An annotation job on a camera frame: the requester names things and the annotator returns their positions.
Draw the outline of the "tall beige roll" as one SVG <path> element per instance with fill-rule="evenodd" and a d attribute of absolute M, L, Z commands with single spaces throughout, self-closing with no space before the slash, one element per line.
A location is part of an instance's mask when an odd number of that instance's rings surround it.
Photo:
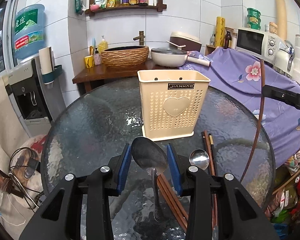
<path fill-rule="evenodd" d="M 282 39 L 287 39 L 287 10 L 285 0 L 275 0 L 277 35 Z"/>

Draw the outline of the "round glass table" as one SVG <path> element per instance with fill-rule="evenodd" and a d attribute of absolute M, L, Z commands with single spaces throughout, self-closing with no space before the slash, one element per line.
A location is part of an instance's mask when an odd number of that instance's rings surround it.
<path fill-rule="evenodd" d="M 185 157 L 203 149 L 202 133 L 213 137 L 215 171 L 242 181 L 265 209 L 274 187 L 275 160 L 265 131 L 256 132 L 256 117 L 224 92 L 209 88 L 191 137 L 150 143 L 142 137 L 137 78 L 114 81 L 75 100 L 50 129 L 41 160 L 45 193 L 67 175 L 88 176 L 132 147 L 132 161 L 121 195 L 109 198 L 115 239 L 184 239 L 185 233 L 164 198 L 155 214 L 152 172 L 171 178 L 167 147 Z"/>

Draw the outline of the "purple floral cloth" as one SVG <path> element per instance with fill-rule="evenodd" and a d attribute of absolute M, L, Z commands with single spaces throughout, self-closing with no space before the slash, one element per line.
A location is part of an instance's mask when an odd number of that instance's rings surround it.
<path fill-rule="evenodd" d="M 207 76 L 210 86 L 245 105 L 255 117 L 260 113 L 261 65 L 258 58 L 234 49 L 218 47 L 207 56 L 211 65 L 186 62 L 181 68 Z M 300 150 L 300 110 L 266 98 L 262 126 L 271 141 L 276 166 L 283 165 Z"/>

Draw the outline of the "white microwave oven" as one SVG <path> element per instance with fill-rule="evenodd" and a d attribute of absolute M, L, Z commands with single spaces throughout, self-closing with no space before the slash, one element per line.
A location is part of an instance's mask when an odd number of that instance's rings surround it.
<path fill-rule="evenodd" d="M 274 62 L 275 55 L 285 45 L 281 38 L 270 32 L 251 28 L 239 28 L 237 31 L 236 50 L 269 63 Z"/>

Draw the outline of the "yellow roll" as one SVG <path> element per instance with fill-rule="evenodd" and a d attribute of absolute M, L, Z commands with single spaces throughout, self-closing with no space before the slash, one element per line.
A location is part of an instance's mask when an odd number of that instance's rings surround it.
<path fill-rule="evenodd" d="M 224 46 L 224 37 L 225 37 L 225 18 L 218 16 L 216 18 L 215 47 Z"/>

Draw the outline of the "brown white rice cooker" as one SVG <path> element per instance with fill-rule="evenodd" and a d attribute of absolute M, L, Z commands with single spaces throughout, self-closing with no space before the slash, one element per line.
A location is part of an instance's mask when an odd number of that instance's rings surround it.
<path fill-rule="evenodd" d="M 171 32 L 169 42 L 186 51 L 200 51 L 202 48 L 202 43 L 198 37 L 181 31 Z"/>

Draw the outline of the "blue water jug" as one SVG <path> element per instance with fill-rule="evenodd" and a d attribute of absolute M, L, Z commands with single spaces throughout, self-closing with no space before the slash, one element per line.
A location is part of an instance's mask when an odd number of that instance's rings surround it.
<path fill-rule="evenodd" d="M 45 7 L 33 4 L 24 7 L 15 16 L 13 47 L 17 60 L 24 60 L 46 47 Z"/>

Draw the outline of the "woven basin sink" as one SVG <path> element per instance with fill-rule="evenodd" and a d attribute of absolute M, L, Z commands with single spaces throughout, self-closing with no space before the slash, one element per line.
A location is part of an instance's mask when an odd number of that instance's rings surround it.
<path fill-rule="evenodd" d="M 109 68 L 131 68 L 143 64 L 149 55 L 148 46 L 109 48 L 101 52 L 102 63 Z"/>

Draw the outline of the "yellow mug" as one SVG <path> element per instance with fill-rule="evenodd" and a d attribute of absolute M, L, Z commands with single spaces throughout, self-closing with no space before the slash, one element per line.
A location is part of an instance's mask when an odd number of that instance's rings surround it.
<path fill-rule="evenodd" d="M 93 55 L 89 55 L 89 56 L 86 56 L 84 58 L 84 62 L 85 62 L 85 67 L 86 68 L 92 68 L 94 66 L 94 56 Z"/>

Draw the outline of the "yellow soap bottle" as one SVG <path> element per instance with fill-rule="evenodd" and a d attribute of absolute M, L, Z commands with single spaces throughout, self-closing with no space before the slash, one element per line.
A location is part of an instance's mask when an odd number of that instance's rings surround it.
<path fill-rule="evenodd" d="M 102 36 L 101 42 L 98 44 L 98 52 L 101 54 L 103 51 L 108 49 L 108 42 L 105 40 L 104 36 Z"/>

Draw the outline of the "large steel spoon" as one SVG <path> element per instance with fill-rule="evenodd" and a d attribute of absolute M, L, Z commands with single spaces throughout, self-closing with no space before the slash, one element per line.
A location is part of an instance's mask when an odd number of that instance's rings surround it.
<path fill-rule="evenodd" d="M 160 207 L 157 177 L 167 169 L 166 154 L 155 142 L 146 137 L 137 137 L 133 140 L 131 153 L 137 165 L 151 176 L 154 193 L 154 219 L 160 222 L 164 216 Z"/>

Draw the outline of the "white water dispenser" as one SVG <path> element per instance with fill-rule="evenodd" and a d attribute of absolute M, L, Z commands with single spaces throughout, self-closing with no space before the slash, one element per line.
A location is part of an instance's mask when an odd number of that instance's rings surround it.
<path fill-rule="evenodd" d="M 39 57 L 33 56 L 8 74 L 8 83 L 21 113 L 21 124 L 28 135 L 47 134 L 65 110 L 59 80 L 44 84 Z"/>

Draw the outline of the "black gold-tipped chopstick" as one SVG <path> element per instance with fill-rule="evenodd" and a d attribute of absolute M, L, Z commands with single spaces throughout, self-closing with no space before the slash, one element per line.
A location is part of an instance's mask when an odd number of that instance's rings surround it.
<path fill-rule="evenodd" d="M 213 136 L 211 133 L 209 133 L 209 139 L 210 139 L 210 148 L 211 148 L 211 156 L 212 156 L 212 166 L 214 170 L 214 176 L 217 176 L 217 165 L 216 165 L 216 159 L 215 159 L 215 147 L 213 142 Z"/>

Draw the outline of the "long brown curved rod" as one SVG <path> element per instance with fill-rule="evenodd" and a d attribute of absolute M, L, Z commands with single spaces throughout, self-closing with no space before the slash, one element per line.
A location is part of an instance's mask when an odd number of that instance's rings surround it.
<path fill-rule="evenodd" d="M 260 64 L 261 64 L 261 90 L 262 88 L 264 87 L 265 85 L 265 70 L 264 70 L 264 60 L 261 59 L 260 60 Z M 254 152 L 255 152 L 255 149 L 256 149 L 256 146 L 257 146 L 257 143 L 258 143 L 258 137 L 259 137 L 259 134 L 260 134 L 260 130 L 261 130 L 261 122 L 262 122 L 262 116 L 263 116 L 263 111 L 264 111 L 264 95 L 261 94 L 261 99 L 260 99 L 260 111 L 259 111 L 259 115 L 258 115 L 258 120 L 257 120 L 257 126 L 256 126 L 256 132 L 255 132 L 255 137 L 254 137 L 254 142 L 253 142 L 253 145 L 252 145 L 252 148 L 251 148 L 251 151 L 250 151 L 250 154 L 249 154 L 249 158 L 248 158 L 248 161 L 246 163 L 246 166 L 244 168 L 244 171 L 242 173 L 242 176 L 239 180 L 239 182 L 241 183 L 243 181 L 243 179 L 245 178 L 245 175 L 247 173 L 247 170 L 250 166 L 250 163 L 252 161 L 252 158 L 253 158 L 253 155 L 254 155 Z"/>

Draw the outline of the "white pot with glass lid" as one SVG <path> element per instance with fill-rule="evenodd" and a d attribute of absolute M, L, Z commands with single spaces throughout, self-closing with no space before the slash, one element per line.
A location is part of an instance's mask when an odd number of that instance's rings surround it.
<path fill-rule="evenodd" d="M 209 60 L 191 57 L 184 50 L 170 48 L 152 48 L 151 59 L 157 65 L 172 68 L 181 67 L 186 61 L 201 64 L 206 67 L 211 65 Z"/>

